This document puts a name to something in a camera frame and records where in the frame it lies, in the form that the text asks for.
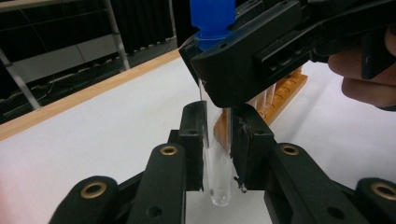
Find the brass insert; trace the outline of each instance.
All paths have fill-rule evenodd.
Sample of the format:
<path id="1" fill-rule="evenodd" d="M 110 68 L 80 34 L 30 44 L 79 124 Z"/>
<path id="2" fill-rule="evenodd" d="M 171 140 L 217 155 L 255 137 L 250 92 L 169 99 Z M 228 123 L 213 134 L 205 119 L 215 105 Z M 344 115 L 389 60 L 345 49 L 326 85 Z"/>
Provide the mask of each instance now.
<path id="1" fill-rule="evenodd" d="M 393 187 L 387 184 L 376 182 L 372 184 L 372 190 L 374 193 L 376 193 L 377 195 L 383 198 L 396 201 L 396 189 L 394 189 Z"/>
<path id="2" fill-rule="evenodd" d="M 93 182 L 85 186 L 81 190 L 81 197 L 85 199 L 93 199 L 102 195 L 107 189 L 107 185 L 103 182 Z"/>
<path id="3" fill-rule="evenodd" d="M 161 148 L 161 154 L 164 156 L 172 156 L 177 153 L 177 148 L 175 147 L 163 147 Z"/>
<path id="4" fill-rule="evenodd" d="M 298 148 L 290 147 L 290 146 L 282 147 L 280 150 L 282 150 L 283 153 L 288 154 L 290 156 L 297 156 L 300 153 Z"/>

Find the metal leg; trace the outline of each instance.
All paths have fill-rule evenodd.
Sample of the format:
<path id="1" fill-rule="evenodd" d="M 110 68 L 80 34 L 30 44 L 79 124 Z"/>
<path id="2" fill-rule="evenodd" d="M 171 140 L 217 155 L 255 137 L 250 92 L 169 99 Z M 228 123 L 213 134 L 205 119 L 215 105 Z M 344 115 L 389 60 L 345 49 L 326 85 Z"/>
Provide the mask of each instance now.
<path id="1" fill-rule="evenodd" d="M 22 80 L 22 78 L 18 75 L 17 71 L 13 67 L 12 63 L 8 60 L 4 52 L 0 49 L 0 60 L 3 63 L 4 67 L 8 70 L 9 74 L 12 76 L 14 81 L 17 83 L 18 87 L 20 87 L 21 91 L 32 105 L 33 109 L 36 110 L 41 107 L 38 101 L 35 99 L 33 94 L 30 92 L 29 88 L 27 88 L 26 83 Z"/>
<path id="2" fill-rule="evenodd" d="M 116 17 L 114 16 L 113 7 L 111 6 L 110 0 L 104 0 L 104 2 L 106 5 L 106 8 L 107 8 L 108 20 L 110 21 L 111 29 L 113 31 L 113 38 L 114 38 L 114 42 L 117 47 L 117 51 L 119 52 L 119 55 L 122 58 L 122 62 L 123 62 L 125 70 L 128 70 L 128 69 L 130 69 L 130 66 L 129 66 L 128 59 L 126 57 L 125 47 L 123 46 L 119 27 L 116 22 Z"/>

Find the white tabletop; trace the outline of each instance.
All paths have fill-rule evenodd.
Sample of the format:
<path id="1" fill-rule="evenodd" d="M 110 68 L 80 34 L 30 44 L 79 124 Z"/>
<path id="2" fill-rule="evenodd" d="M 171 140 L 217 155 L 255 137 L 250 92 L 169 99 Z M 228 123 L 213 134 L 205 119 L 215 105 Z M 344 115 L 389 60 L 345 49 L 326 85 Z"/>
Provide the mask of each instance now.
<path id="1" fill-rule="evenodd" d="M 304 66 L 308 81 L 273 122 L 278 142 L 305 148 L 338 182 L 396 182 L 396 114 L 346 98 L 326 64 Z M 0 142 L 0 223 L 47 223 L 78 181 L 119 183 L 145 169 L 150 151 L 178 129 L 184 105 L 199 99 L 181 59 Z M 262 191 L 233 185 L 230 205 L 188 192 L 187 223 L 269 223 Z"/>

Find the blue cap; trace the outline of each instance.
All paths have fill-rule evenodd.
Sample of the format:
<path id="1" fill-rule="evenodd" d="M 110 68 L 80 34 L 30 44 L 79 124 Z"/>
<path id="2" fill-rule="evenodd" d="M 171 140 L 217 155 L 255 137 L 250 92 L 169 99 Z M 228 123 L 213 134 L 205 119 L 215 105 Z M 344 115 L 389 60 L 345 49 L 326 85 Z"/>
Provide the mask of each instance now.
<path id="1" fill-rule="evenodd" d="M 201 49 L 231 33 L 227 27 L 235 22 L 235 0 L 190 0 L 190 8 L 192 26 L 200 30 L 195 36 Z"/>

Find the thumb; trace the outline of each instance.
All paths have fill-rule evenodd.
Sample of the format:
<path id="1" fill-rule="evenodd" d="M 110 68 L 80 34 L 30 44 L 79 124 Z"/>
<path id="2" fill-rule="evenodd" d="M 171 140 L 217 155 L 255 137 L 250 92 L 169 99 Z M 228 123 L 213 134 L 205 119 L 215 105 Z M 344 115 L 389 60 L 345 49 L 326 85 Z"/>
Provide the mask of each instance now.
<path id="1" fill-rule="evenodd" d="M 385 46 L 391 54 L 396 56 L 396 23 L 390 25 L 385 33 Z"/>

